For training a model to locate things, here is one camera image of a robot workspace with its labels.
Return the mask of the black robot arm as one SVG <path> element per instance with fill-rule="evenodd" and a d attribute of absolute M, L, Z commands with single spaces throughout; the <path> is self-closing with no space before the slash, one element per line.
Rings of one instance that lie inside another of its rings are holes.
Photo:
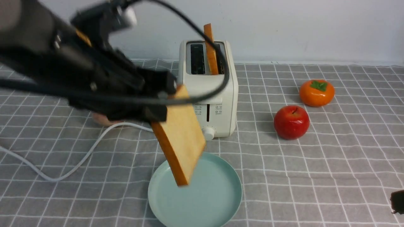
<path fill-rule="evenodd" d="M 1 63 L 49 88 L 158 98 L 176 93 L 169 71 L 136 66 L 108 42 L 137 23 L 130 6 L 111 2 L 85 9 L 71 24 L 38 0 L 1 1 Z"/>

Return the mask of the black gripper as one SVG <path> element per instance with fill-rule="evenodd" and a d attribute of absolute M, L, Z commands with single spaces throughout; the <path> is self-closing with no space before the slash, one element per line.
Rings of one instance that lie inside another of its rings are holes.
<path fill-rule="evenodd" d="M 176 93 L 176 76 L 167 70 L 156 71 L 151 69 L 139 69 L 139 74 L 143 77 L 145 84 L 142 89 L 143 95 L 157 95 L 165 92 L 168 95 Z M 111 95 L 134 95 L 134 90 L 130 86 L 114 76 L 106 76 L 105 79 L 97 79 L 97 92 Z M 148 105 L 140 108 L 130 107 L 126 104 L 114 104 L 112 102 L 89 102 L 88 100 L 68 99 L 69 106 L 88 110 L 91 113 L 105 115 L 109 120 L 115 121 L 139 121 L 139 122 L 166 122 L 167 106 Z"/>

